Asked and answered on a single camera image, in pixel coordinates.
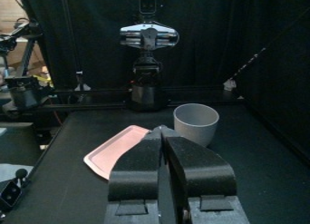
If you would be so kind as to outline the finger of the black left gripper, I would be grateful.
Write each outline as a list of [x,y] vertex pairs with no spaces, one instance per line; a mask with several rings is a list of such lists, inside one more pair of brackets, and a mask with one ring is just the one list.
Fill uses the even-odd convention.
[[148,49],[148,31],[147,29],[140,30],[140,46],[142,49]]
[[158,37],[158,30],[155,28],[148,29],[148,49],[154,50],[156,46],[156,37]]

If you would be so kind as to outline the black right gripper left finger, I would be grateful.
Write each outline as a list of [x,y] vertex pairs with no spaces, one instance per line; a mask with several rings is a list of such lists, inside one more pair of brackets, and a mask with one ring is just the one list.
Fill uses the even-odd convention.
[[155,128],[114,165],[108,201],[155,200],[160,163],[162,130]]

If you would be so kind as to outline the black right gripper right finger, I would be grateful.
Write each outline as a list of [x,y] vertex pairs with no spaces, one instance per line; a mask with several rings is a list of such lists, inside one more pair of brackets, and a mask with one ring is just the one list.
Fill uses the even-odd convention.
[[187,198],[234,196],[237,177],[226,160],[210,149],[162,126],[163,148],[173,163],[178,187]]

